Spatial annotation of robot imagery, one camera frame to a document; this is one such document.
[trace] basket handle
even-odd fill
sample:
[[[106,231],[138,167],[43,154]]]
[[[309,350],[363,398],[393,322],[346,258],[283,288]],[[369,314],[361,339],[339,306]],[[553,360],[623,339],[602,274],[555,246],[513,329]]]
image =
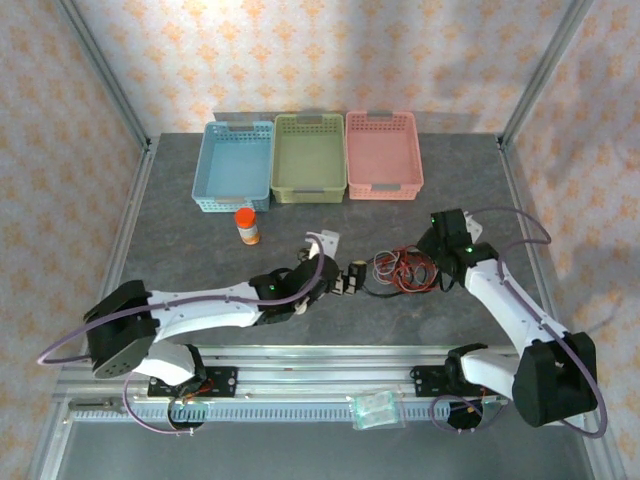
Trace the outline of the basket handle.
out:
[[[215,197],[214,201],[216,203],[245,203],[246,199],[244,197]]]
[[[393,112],[389,110],[368,110],[367,120],[375,118],[378,122],[390,122],[393,120]]]
[[[324,193],[324,188],[296,188],[293,193]]]
[[[296,122],[304,125],[316,125],[322,123],[322,115],[296,115]]]
[[[397,183],[375,183],[371,185],[372,192],[399,192],[402,185]]]
[[[227,129],[230,132],[253,132],[253,122],[227,122]]]

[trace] pink basket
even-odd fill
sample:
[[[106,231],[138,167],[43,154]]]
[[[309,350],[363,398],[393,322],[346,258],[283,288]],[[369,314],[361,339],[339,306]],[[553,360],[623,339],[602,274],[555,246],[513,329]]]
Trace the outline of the pink basket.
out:
[[[347,113],[349,198],[413,200],[424,185],[411,112]]]

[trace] black mounting plate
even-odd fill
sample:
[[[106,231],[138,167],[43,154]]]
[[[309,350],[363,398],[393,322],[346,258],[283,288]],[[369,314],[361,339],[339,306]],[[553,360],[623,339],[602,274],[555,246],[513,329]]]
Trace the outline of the black mounting plate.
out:
[[[236,395],[236,387],[238,386],[238,368],[237,367],[205,367],[207,381],[213,382],[213,388],[203,393],[198,393],[198,398],[232,398]],[[180,396],[181,386],[171,386],[164,383],[159,378],[151,377],[149,379],[149,389],[147,396],[151,397],[171,397]]]
[[[409,374],[413,379],[416,397],[438,397],[440,395],[458,395],[459,397],[480,397],[483,387],[464,383],[453,389],[444,365],[418,365]],[[496,395],[487,389],[486,395]]]

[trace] floral pattern wall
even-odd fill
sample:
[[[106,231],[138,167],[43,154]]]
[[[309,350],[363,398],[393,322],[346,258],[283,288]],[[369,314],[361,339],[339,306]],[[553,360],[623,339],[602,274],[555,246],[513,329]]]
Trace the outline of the floral pattern wall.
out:
[[[151,135],[217,112],[420,112],[501,132],[570,0],[78,0]]]
[[[54,2],[5,0],[0,31],[0,476],[22,479],[57,378],[36,356],[95,303],[140,148]]]
[[[640,4],[596,0],[517,137],[563,319],[589,332],[629,478],[640,478]]]

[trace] plastic basket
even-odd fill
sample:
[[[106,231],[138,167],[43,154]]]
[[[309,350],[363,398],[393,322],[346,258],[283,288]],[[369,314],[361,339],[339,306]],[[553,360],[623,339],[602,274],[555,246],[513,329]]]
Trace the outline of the plastic basket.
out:
[[[278,115],[271,188],[279,203],[340,203],[347,188],[342,115]]]
[[[203,212],[269,210],[272,122],[210,122],[191,194]]]
[[[347,113],[349,198],[413,200],[424,185],[411,112]]]

